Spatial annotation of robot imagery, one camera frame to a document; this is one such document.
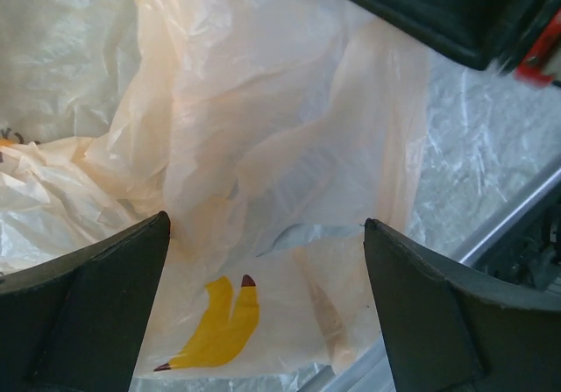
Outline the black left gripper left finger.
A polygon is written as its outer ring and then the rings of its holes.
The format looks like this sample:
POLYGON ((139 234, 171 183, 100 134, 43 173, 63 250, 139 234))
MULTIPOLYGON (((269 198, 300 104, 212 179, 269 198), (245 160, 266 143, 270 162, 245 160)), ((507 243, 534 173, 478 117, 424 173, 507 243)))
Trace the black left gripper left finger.
POLYGON ((3 391, 126 391, 170 240, 165 212, 1 278, 3 391))

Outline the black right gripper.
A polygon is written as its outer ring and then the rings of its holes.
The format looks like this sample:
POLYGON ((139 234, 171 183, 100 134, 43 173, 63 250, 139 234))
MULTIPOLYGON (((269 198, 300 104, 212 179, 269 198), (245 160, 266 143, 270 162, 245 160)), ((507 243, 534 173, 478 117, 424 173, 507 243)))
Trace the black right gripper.
POLYGON ((560 0, 350 0, 474 70, 522 62, 560 0))

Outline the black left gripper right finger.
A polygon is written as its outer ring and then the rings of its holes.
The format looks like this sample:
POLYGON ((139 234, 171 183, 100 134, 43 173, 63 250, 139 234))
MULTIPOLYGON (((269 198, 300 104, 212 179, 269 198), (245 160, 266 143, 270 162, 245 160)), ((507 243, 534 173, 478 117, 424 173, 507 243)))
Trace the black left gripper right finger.
POLYGON ((558 391, 560 298, 365 222, 366 267, 398 391, 558 391))

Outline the orange translucent plastic bag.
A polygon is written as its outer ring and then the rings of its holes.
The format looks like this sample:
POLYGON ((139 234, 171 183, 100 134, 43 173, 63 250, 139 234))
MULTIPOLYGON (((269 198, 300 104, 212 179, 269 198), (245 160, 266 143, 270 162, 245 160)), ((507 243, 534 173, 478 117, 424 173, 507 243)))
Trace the orange translucent plastic bag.
POLYGON ((348 368, 404 230, 429 53, 348 0, 1 0, 1 270, 165 211, 141 377, 348 368))

